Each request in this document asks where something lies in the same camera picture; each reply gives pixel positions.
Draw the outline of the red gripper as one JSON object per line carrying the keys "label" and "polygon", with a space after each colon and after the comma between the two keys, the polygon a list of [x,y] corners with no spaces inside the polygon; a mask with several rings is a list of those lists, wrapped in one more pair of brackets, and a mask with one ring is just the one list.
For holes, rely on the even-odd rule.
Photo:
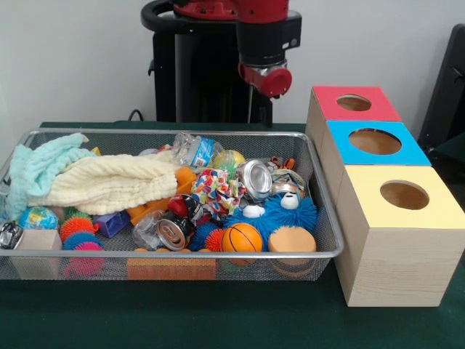
{"label": "red gripper", "polygon": [[287,69],[287,62],[269,67],[252,67],[239,63],[238,73],[247,84],[264,95],[262,98],[262,123],[271,127],[272,101],[268,97],[280,97],[290,89],[292,75]]}

